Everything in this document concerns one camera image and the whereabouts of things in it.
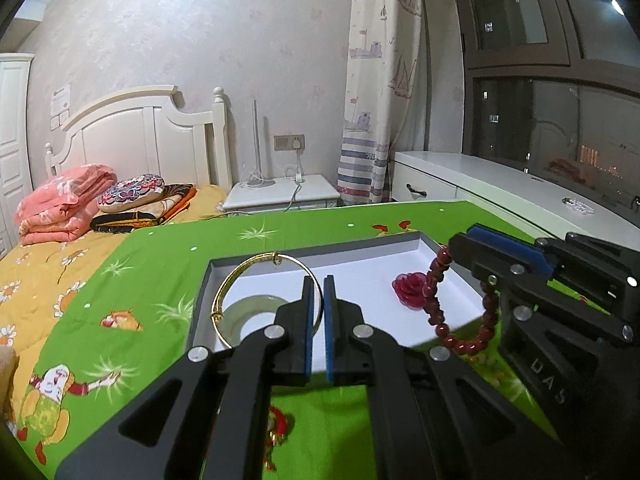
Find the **dark red fabric flower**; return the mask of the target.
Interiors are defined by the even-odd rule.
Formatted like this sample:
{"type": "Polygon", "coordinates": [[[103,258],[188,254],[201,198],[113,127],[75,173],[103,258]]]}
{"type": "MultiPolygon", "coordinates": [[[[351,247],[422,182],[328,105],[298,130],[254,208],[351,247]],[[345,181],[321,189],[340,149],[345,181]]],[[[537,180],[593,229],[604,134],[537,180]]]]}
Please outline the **dark red fabric flower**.
{"type": "Polygon", "coordinates": [[[422,272],[401,273],[392,281],[392,289],[403,306],[422,310],[425,304],[423,295],[425,283],[426,275],[422,272]]]}

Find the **pale green jade bangle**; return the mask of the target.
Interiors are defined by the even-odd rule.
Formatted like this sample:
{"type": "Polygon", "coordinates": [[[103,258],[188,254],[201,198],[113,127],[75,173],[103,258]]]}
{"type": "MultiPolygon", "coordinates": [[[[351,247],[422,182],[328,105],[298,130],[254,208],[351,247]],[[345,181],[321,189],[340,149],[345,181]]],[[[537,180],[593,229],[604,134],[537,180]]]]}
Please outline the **pale green jade bangle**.
{"type": "Polygon", "coordinates": [[[224,310],[219,322],[220,332],[235,347],[245,336],[271,324],[284,304],[285,299],[272,295],[255,295],[235,301],[224,310]]]}

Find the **thin gold bangle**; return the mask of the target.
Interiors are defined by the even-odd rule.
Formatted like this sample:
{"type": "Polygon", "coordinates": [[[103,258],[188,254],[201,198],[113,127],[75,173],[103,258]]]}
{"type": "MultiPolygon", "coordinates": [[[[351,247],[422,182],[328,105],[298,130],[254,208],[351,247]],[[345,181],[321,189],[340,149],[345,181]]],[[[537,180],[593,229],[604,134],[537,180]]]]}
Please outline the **thin gold bangle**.
{"type": "Polygon", "coordinates": [[[282,252],[262,252],[250,256],[235,266],[224,278],[221,270],[214,270],[212,282],[217,286],[209,308],[209,321],[216,339],[215,348],[232,347],[220,332],[219,322],[224,310],[235,301],[255,295],[272,295],[286,300],[286,304],[299,300],[304,291],[304,279],[311,280],[312,318],[311,333],[318,333],[323,318],[322,287],[316,274],[302,260],[282,252]]]}

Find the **white window cabinet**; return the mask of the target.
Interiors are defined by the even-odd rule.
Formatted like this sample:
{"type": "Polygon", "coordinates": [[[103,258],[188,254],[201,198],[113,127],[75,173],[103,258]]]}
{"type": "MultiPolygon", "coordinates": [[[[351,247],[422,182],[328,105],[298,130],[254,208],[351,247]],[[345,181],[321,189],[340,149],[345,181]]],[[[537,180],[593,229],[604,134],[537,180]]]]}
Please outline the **white window cabinet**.
{"type": "Polygon", "coordinates": [[[398,152],[392,199],[465,200],[530,236],[563,238],[574,232],[638,249],[639,228],[578,193],[526,172],[462,154],[398,152]]]}

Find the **green cartoon print cloth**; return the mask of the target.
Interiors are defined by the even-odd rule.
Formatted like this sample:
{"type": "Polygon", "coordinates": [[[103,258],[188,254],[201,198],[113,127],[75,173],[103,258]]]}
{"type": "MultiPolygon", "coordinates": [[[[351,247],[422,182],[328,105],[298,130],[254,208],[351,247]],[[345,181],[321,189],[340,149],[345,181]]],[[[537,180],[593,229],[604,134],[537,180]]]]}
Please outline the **green cartoon print cloth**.
{"type": "MultiPolygon", "coordinates": [[[[213,258],[287,252],[354,240],[386,240],[392,235],[423,232],[446,243],[474,223],[521,240],[533,239],[490,212],[468,202],[389,203],[317,209],[286,214],[261,214],[189,222],[186,226],[147,229],[126,237],[87,283],[79,296],[63,300],[54,326],[27,378],[49,370],[70,372],[76,384],[120,374],[114,385],[80,393],[73,386],[62,397],[70,426],[58,443],[38,442],[42,430],[53,430],[53,401],[36,403],[27,418],[21,446],[47,479],[54,479],[63,458],[84,442],[186,351],[195,300],[213,258]]],[[[336,290],[354,285],[355,292],[373,292],[372,304],[357,295],[345,297],[390,321],[375,325],[400,344],[401,330],[416,329],[419,339],[432,340],[434,330],[422,310],[403,306],[392,289],[399,273],[426,272],[428,263],[401,256],[401,270],[375,263],[374,270],[348,278],[336,271],[336,290]]],[[[537,403],[498,356],[496,333],[487,350],[463,358],[501,394],[550,436],[556,437],[537,403]]],[[[292,434],[274,452],[275,471],[263,479],[374,479],[375,466],[367,396],[363,387],[310,387],[308,392],[276,393],[276,408],[293,416],[292,434]]]]}

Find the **beige plush cushion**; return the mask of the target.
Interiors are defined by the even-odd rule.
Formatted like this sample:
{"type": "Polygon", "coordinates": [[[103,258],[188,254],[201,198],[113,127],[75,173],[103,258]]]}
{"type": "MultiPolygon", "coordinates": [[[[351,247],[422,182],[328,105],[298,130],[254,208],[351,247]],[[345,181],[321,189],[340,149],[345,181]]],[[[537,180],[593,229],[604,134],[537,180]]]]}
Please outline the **beige plush cushion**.
{"type": "Polygon", "coordinates": [[[6,422],[11,418],[11,391],[18,356],[11,346],[0,346],[0,408],[1,420],[6,422]]]}

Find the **black orange folded blanket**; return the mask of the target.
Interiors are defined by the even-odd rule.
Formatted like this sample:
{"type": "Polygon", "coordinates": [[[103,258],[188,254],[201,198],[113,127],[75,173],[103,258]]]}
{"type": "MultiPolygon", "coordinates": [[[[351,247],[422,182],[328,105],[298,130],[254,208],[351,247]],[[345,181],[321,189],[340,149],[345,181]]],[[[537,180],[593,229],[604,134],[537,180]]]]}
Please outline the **black orange folded blanket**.
{"type": "Polygon", "coordinates": [[[98,214],[90,222],[96,232],[126,234],[134,230],[161,226],[189,208],[196,194],[192,184],[171,184],[163,196],[153,203],[114,214],[98,214]]]}

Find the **white nightstand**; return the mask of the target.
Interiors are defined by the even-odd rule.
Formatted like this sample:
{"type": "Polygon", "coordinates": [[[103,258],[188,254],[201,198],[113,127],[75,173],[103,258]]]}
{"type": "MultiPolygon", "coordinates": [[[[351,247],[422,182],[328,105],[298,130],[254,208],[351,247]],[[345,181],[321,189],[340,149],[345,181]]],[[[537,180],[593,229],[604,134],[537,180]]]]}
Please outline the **white nightstand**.
{"type": "Polygon", "coordinates": [[[222,204],[222,210],[233,214],[245,212],[292,211],[336,207],[340,193],[321,174],[294,178],[277,178],[270,185],[236,184],[222,204]]]}

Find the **patterned pillow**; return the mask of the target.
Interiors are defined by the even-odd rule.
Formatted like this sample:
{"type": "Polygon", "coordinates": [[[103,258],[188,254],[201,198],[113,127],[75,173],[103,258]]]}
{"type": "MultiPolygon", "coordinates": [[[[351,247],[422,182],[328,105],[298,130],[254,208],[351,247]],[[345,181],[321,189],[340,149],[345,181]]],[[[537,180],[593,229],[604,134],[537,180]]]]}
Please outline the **patterned pillow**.
{"type": "Polygon", "coordinates": [[[99,211],[106,214],[123,212],[154,202],[163,195],[165,181],[157,174],[119,181],[108,188],[98,199],[99,211]]]}

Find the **white desk lamp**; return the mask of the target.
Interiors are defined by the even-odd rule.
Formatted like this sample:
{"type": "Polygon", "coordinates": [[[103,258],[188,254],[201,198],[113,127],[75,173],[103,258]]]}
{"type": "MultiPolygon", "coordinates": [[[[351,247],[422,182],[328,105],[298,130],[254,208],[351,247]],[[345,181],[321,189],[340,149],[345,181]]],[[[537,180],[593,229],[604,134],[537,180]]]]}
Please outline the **white desk lamp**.
{"type": "Polygon", "coordinates": [[[268,186],[274,185],[274,180],[266,178],[262,173],[262,159],[260,158],[259,145],[258,110],[256,100],[252,101],[252,117],[255,165],[254,169],[250,172],[250,176],[247,178],[246,185],[249,188],[268,188],[268,186]]]}

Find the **folded pink quilt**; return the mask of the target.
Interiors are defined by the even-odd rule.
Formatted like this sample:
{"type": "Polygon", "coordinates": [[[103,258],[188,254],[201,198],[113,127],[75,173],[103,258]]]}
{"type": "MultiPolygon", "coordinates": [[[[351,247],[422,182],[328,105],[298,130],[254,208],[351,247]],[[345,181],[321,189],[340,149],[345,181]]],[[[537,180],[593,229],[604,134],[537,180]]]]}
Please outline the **folded pink quilt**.
{"type": "Polygon", "coordinates": [[[17,205],[14,223],[20,243],[69,243],[82,237],[99,211],[98,198],[116,182],[115,171],[100,164],[50,177],[17,205]]]}

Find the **sailboat print curtain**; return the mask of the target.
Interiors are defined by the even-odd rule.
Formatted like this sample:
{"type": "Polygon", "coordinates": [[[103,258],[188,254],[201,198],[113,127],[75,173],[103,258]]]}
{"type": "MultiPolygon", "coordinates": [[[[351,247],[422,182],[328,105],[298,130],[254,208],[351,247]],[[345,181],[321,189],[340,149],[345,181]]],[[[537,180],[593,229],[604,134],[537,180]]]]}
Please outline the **sailboat print curtain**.
{"type": "Polygon", "coordinates": [[[352,0],[336,188],[346,205],[388,199],[390,152],[419,71],[422,0],[352,0]]]}

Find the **white bed headboard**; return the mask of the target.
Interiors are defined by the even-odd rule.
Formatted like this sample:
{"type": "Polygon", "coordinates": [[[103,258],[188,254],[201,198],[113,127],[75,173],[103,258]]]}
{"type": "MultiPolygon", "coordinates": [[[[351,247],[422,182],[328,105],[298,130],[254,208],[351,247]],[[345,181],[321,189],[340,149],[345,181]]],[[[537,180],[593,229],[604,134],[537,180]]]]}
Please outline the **white bed headboard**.
{"type": "Polygon", "coordinates": [[[233,186],[228,142],[228,96],[213,90],[209,110],[179,110],[172,84],[113,92],[70,116],[61,127],[62,148],[44,149],[47,174],[85,164],[111,167],[119,179],[158,174],[167,183],[199,188],[233,186]]]}

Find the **white wardrobe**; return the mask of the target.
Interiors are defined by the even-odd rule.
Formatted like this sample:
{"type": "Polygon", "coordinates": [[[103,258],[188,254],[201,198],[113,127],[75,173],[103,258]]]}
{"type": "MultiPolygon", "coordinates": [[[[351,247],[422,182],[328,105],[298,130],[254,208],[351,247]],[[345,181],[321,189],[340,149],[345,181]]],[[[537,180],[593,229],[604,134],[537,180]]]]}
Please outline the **white wardrobe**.
{"type": "Polygon", "coordinates": [[[34,56],[2,53],[0,70],[1,257],[20,241],[14,216],[32,192],[27,145],[27,90],[34,56]]]}

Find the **wall power socket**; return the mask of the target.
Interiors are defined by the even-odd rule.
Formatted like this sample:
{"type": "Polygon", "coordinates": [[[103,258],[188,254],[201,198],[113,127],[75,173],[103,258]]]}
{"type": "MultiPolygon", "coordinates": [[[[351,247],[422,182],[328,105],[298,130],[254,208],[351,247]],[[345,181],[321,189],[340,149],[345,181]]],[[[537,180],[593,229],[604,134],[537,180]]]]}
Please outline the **wall power socket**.
{"type": "Polygon", "coordinates": [[[278,134],[273,137],[273,149],[276,152],[298,152],[305,148],[303,134],[278,134]]]}

